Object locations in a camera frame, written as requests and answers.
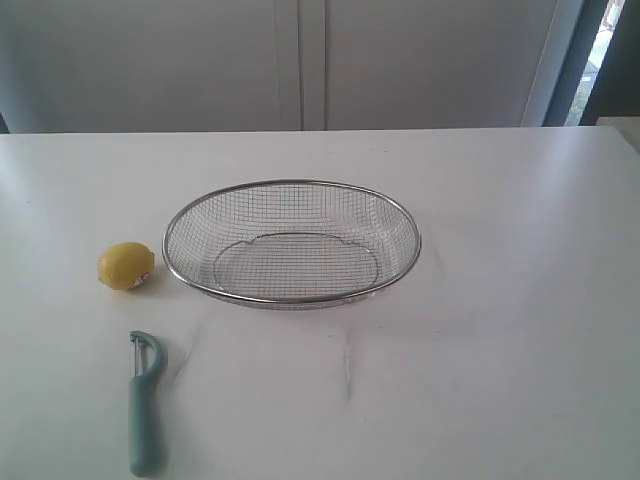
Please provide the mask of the teal handled vegetable peeler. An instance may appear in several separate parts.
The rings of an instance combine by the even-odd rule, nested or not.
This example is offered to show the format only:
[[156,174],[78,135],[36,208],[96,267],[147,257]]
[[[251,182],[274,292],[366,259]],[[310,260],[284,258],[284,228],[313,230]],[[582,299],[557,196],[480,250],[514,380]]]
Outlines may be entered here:
[[134,347],[134,374],[129,381],[129,467],[134,476],[145,478],[159,470],[163,455],[156,389],[166,354],[149,333],[131,331],[130,341]]

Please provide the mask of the white cabinet doors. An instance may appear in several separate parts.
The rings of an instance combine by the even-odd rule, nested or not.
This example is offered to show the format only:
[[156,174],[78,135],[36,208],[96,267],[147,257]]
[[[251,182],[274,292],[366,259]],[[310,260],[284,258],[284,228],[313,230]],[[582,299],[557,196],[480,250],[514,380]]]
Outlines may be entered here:
[[5,1],[13,133],[539,126],[578,1]]

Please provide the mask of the oval steel mesh basket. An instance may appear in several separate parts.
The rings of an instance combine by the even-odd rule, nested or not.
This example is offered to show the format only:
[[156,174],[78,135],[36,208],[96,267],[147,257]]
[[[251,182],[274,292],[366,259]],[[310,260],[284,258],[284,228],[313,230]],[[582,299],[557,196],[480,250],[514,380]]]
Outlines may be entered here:
[[308,179],[251,182],[184,206],[163,236],[175,278],[251,308],[310,310],[359,301],[417,263],[410,212],[364,187]]

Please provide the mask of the yellow lemon with sticker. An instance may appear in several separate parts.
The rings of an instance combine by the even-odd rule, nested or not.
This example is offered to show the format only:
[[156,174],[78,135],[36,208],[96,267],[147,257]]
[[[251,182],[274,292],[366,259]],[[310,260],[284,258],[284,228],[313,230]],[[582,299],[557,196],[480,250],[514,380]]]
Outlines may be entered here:
[[98,279],[113,290],[128,291],[153,273],[155,254],[144,244],[124,242],[108,248],[98,260]]

